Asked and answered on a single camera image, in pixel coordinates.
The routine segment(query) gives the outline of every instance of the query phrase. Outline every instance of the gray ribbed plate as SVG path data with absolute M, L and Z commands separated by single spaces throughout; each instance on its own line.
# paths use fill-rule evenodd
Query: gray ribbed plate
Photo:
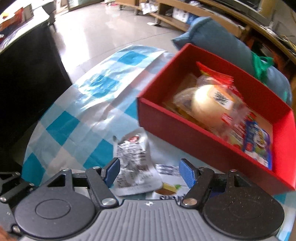
M 125 200 L 105 209 L 94 224 L 71 241 L 231 241 L 210 228 L 196 210 L 175 200 Z M 23 237 L 21 241 L 32 241 Z M 275 237 L 265 241 L 277 241 Z

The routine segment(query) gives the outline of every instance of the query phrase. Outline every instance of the round black disc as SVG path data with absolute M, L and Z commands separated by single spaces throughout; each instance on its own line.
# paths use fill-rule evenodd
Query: round black disc
M 218 232 L 243 240 L 273 236 L 284 221 L 282 206 L 260 188 L 233 188 L 210 198 L 202 213 Z
M 59 187 L 40 187 L 18 204 L 15 220 L 28 235 L 57 239 L 82 230 L 95 213 L 91 200 L 81 194 Z

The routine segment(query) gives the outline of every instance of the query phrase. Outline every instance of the cardboard box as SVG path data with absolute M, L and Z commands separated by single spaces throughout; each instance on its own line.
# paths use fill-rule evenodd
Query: cardboard box
M 24 7 L 23 17 L 24 17 L 25 21 L 28 21 L 29 19 L 34 17 L 34 13 L 33 13 L 33 9 L 32 9 L 31 4 Z
M 264 167 L 241 150 L 198 125 L 165 109 L 188 73 L 201 73 L 196 61 L 234 77 L 234 84 L 249 107 L 272 124 L 273 170 Z M 296 128 L 292 109 L 254 77 L 194 45 L 185 45 L 140 93 L 139 124 L 148 132 L 195 156 L 214 168 L 227 172 L 238 169 L 269 194 L 295 190 Z

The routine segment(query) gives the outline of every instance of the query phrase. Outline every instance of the green plastic bag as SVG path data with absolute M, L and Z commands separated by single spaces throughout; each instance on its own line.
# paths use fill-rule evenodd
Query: green plastic bag
M 274 64 L 274 60 L 271 57 L 259 57 L 254 52 L 252 52 L 252 56 L 255 70 L 254 77 L 266 85 L 267 69 Z

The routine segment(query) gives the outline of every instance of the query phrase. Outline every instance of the plastic wrapper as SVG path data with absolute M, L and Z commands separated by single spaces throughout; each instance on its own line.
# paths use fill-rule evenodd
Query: plastic wrapper
M 248 108 L 231 76 L 200 63 L 199 67 L 203 75 L 197 79 L 197 86 L 175 95 L 173 103 L 194 117 L 202 128 L 224 138 L 233 125 L 243 120 Z
M 117 196 L 134 195 L 157 190 L 162 181 L 150 160 L 148 137 L 140 127 L 120 141 L 113 137 L 113 157 L 120 160 L 120 172 L 112 191 Z
M 244 152 L 272 170 L 270 136 L 266 131 L 261 129 L 255 121 L 246 121 Z
M 146 199 L 168 200 L 175 199 L 178 204 L 189 192 L 189 187 L 179 173 L 179 167 L 156 164 L 163 186 L 161 189 L 146 194 Z
M 246 136 L 246 121 L 253 121 L 255 118 L 256 115 L 251 110 L 249 110 L 246 117 L 240 123 L 235 124 L 229 131 L 227 142 L 236 148 L 243 150 L 244 139 Z

